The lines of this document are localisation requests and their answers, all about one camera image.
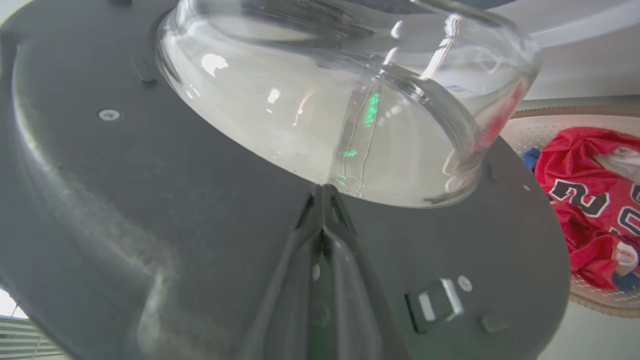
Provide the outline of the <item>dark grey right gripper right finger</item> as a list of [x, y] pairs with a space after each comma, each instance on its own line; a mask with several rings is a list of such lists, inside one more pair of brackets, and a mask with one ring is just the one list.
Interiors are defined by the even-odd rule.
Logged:
[[322, 236], [333, 272], [336, 360], [410, 360], [387, 296], [332, 185], [322, 187]]

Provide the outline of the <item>red sports jersey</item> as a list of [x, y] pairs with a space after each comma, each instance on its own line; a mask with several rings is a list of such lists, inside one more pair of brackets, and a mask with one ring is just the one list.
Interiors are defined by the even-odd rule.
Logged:
[[571, 273], [601, 290], [640, 288], [640, 137], [562, 130], [534, 175], [557, 214]]

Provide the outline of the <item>dark grey washing machine door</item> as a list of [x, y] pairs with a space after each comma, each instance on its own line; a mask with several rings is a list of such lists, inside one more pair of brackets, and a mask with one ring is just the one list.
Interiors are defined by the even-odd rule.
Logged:
[[[178, 2], [30, 0], [0, 25], [0, 289], [78, 359], [239, 360], [306, 194], [331, 185], [174, 91], [156, 39]], [[457, 202], [338, 191], [410, 360], [537, 360], [565, 314], [562, 230], [499, 134]], [[336, 360], [320, 199], [307, 360]], [[440, 279], [465, 312], [415, 333], [405, 294]]]

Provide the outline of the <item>white perforated laundry basket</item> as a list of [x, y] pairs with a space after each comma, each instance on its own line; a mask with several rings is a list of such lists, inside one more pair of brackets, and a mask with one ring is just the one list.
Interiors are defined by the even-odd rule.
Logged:
[[[531, 148], [542, 150], [558, 132], [573, 127], [603, 128], [640, 138], [640, 108], [588, 105], [517, 111], [507, 122], [502, 137], [517, 155], [523, 155]], [[640, 289], [604, 291], [574, 276], [569, 300], [607, 316], [640, 319]]]

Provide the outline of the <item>blue cloth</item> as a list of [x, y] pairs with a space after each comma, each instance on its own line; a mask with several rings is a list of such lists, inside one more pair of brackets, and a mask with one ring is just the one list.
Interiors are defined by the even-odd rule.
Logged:
[[521, 157], [522, 162], [525, 164], [526, 168], [531, 171], [531, 173], [535, 172], [540, 155], [541, 150], [537, 148], [531, 148], [523, 153]]

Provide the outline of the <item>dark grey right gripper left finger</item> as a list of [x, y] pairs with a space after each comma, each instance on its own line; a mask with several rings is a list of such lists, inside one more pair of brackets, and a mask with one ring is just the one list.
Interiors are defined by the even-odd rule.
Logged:
[[323, 188], [314, 186], [295, 214], [238, 360], [307, 360], [314, 242], [322, 231], [322, 194]]

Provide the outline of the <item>clear glass door bowl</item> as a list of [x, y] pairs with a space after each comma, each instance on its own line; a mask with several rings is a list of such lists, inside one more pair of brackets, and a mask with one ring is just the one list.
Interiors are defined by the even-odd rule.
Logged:
[[455, 0], [179, 0], [156, 44], [174, 91], [234, 142], [407, 208], [475, 189], [540, 69], [515, 23]]

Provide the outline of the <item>white washing machine body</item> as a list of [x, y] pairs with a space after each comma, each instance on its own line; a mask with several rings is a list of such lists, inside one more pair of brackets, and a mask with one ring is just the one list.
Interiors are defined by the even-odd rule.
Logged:
[[640, 95], [640, 0], [512, 0], [493, 12], [541, 49], [527, 100]]

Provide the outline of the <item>metal door latch hook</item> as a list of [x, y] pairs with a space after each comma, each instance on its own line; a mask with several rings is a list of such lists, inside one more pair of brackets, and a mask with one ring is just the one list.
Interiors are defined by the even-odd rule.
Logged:
[[455, 283], [441, 278], [426, 287], [404, 295], [411, 325], [417, 334], [425, 334], [435, 326], [461, 317], [466, 310]]

